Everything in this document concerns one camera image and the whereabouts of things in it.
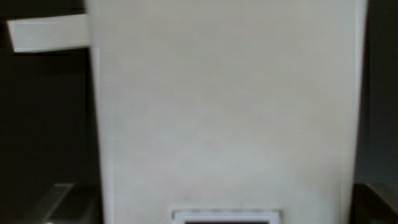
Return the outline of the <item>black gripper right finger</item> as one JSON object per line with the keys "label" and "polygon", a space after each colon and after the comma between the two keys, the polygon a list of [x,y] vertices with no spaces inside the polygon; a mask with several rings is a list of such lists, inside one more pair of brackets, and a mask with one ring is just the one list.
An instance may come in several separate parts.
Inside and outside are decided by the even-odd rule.
{"label": "black gripper right finger", "polygon": [[353,185],[352,224],[398,224],[398,194],[382,184]]}

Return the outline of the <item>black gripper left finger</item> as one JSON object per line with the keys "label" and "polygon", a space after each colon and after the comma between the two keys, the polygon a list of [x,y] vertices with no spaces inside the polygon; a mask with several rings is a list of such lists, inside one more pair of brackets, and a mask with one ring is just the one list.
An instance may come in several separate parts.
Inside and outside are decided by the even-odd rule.
{"label": "black gripper left finger", "polygon": [[96,187],[57,183],[35,204],[23,224],[101,224]]}

